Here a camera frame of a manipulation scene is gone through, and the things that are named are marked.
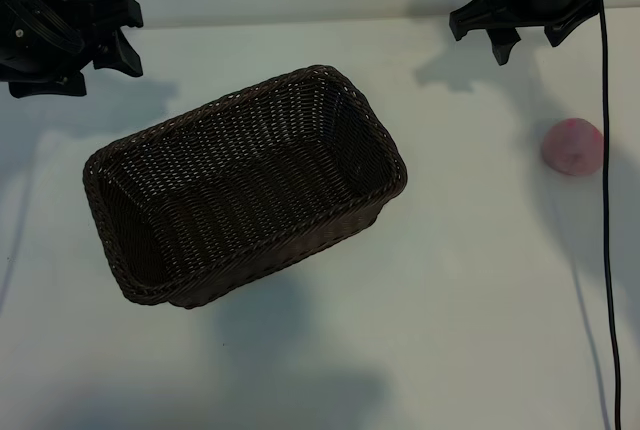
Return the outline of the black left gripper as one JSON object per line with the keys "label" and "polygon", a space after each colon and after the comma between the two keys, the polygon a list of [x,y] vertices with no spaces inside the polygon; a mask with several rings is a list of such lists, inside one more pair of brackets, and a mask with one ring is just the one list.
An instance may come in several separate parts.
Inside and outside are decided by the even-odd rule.
{"label": "black left gripper", "polygon": [[82,97],[89,64],[142,76],[122,31],[142,26],[136,0],[1,0],[1,81],[15,98]]}

